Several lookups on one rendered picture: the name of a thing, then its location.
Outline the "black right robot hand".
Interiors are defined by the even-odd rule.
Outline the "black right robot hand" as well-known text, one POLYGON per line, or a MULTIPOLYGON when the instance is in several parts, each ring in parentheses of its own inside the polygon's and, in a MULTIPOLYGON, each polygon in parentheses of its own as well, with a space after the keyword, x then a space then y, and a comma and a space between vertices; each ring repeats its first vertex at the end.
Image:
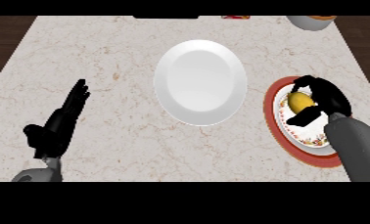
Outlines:
POLYGON ((334 112, 345 116, 352 115, 348 98, 333 82, 321 77, 303 75, 293 80, 293 83, 293 92, 302 87, 309 87, 312 101, 317 103, 317 106, 306 107, 297 115, 286 121, 289 125, 305 127, 321 116, 321 112, 324 112, 326 115, 331 115, 334 112))

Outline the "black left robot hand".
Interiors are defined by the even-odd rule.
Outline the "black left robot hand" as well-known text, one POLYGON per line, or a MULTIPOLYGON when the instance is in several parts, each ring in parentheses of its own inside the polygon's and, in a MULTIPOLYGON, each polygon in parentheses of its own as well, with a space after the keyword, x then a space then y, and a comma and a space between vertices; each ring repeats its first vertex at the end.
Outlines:
POLYGON ((75 124, 90 96, 86 81, 80 79, 68 94, 64 105, 55 110, 43 126, 30 124, 24 128, 34 158, 62 157, 71 143, 75 124))

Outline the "yellow lemon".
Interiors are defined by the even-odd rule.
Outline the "yellow lemon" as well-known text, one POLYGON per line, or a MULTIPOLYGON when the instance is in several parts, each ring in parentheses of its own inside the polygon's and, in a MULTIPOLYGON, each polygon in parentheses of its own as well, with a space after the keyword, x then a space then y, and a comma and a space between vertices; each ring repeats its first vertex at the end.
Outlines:
POLYGON ((302 110, 315 105, 311 97, 302 92, 293 92, 287 95, 287 105, 294 114, 299 114, 302 110))

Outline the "red-rimmed floral plate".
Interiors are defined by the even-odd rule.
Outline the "red-rimmed floral plate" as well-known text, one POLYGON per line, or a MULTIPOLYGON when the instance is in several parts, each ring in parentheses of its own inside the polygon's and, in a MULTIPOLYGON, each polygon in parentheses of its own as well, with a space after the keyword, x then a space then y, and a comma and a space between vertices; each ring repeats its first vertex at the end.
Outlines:
POLYGON ((287 105, 294 79, 296 76, 281 78, 268 89, 263 102, 266 124, 278 144, 296 159, 312 166, 333 168, 340 166, 340 160, 324 133, 327 115, 321 113, 305 127, 286 123, 294 117, 287 105))

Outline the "plain white plate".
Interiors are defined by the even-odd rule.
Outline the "plain white plate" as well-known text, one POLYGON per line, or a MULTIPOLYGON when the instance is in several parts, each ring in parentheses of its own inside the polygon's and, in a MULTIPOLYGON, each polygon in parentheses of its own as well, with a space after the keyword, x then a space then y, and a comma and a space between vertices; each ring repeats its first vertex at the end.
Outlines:
POLYGON ((175 45, 155 66, 154 92, 170 116, 186 124, 226 121, 247 94, 247 75, 235 54, 210 40, 175 45))

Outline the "grey bowl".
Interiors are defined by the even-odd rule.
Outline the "grey bowl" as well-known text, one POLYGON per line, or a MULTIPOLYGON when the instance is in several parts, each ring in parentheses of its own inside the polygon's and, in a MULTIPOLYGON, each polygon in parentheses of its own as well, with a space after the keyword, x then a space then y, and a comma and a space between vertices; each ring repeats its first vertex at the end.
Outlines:
POLYGON ((336 18, 336 16, 287 16, 294 26, 311 31, 323 30, 336 18))

